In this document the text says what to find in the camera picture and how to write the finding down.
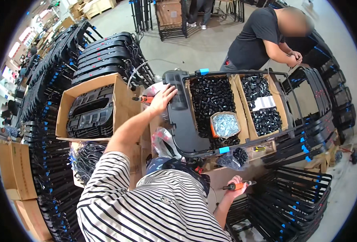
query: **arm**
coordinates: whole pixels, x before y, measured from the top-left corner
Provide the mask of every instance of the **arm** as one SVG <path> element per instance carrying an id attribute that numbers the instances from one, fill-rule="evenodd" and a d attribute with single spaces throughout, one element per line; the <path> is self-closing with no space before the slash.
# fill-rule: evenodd
<path id="1" fill-rule="evenodd" d="M 241 181 L 242 178 L 240 176 L 234 176 L 234 178 L 232 178 L 232 180 L 230 180 L 227 184 L 230 184 L 231 182 L 237 184 L 240 183 Z M 246 191 L 246 188 L 247 188 L 247 184 L 245 183 L 244 187 L 239 190 L 225 192 L 224 197 L 222 198 L 221 202 L 213 212 L 213 215 L 215 216 L 216 220 L 219 222 L 221 228 L 224 228 L 224 226 L 226 225 L 227 214 L 233 200 L 237 196 L 242 195 L 244 191 Z"/>
<path id="2" fill-rule="evenodd" d="M 127 120 L 115 131 L 104 153 L 119 151 L 127 156 L 130 154 L 131 146 L 137 142 L 146 126 L 166 109 L 168 102 L 177 93 L 175 86 L 169 86 L 165 85 L 165 89 L 156 94 L 147 109 Z"/>
<path id="3" fill-rule="evenodd" d="M 161 114 L 177 93 L 175 87 L 161 90 L 150 106 L 140 114 L 122 124 L 107 144 L 103 156 L 96 163 L 95 170 L 80 197 L 78 208 L 87 206 L 98 199 L 109 196 L 117 199 L 130 186 L 131 148 L 156 115 Z"/>
<path id="4" fill-rule="evenodd" d="M 281 50 L 281 48 L 277 44 L 267 40 L 263 40 L 263 43 L 266 47 L 266 53 L 270 57 L 270 59 L 278 63 L 287 64 L 289 67 L 297 65 L 297 60 L 295 59 L 295 56 L 288 56 L 286 53 L 284 53 L 284 51 Z"/>
<path id="5" fill-rule="evenodd" d="M 287 44 L 286 42 L 281 42 L 279 43 L 279 48 L 286 54 L 288 55 L 293 55 L 295 56 L 296 60 L 297 60 L 297 64 L 301 64 L 302 63 L 302 55 L 301 53 L 299 53 L 298 51 L 293 51 Z"/>
<path id="6" fill-rule="evenodd" d="M 278 46 L 284 53 L 292 55 L 292 49 L 286 44 L 286 42 L 281 42 Z"/>

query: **sleeve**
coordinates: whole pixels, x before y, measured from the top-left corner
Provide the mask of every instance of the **sleeve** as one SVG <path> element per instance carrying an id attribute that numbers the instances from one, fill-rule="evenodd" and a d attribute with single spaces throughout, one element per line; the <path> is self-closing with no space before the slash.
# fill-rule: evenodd
<path id="1" fill-rule="evenodd" d="M 129 158 L 121 152 L 107 152 L 96 163 L 95 170 L 80 197 L 78 208 L 109 195 L 117 199 L 129 186 Z"/>
<path id="2" fill-rule="evenodd" d="M 253 19 L 251 28 L 257 38 L 278 44 L 276 24 L 273 17 L 258 14 Z"/>

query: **white paper label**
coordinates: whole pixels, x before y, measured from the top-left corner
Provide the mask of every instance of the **white paper label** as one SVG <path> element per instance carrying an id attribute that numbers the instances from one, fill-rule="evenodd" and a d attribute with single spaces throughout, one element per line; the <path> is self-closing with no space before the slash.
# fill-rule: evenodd
<path id="1" fill-rule="evenodd" d="M 275 102 L 273 96 L 259 97 L 255 100 L 255 108 L 253 111 L 258 111 L 259 109 L 275 107 Z"/>

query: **striped shirt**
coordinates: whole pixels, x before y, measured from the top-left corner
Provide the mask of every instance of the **striped shirt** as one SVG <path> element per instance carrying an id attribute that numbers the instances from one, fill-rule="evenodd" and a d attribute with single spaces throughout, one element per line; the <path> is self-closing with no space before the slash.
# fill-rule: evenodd
<path id="1" fill-rule="evenodd" d="M 86 241 L 231 241 L 190 174 L 158 170 L 127 191 L 129 168 L 120 152 L 108 152 L 96 164 L 76 210 Z"/>

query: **white shoe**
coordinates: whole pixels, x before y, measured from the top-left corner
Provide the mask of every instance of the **white shoe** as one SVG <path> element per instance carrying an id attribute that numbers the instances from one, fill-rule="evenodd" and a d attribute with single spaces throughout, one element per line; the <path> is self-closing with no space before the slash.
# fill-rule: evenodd
<path id="1" fill-rule="evenodd" d="M 192 24 L 186 22 L 186 26 L 188 26 L 188 27 L 196 27 L 197 24 L 196 24 L 196 22 L 194 22 L 194 23 L 192 23 Z"/>

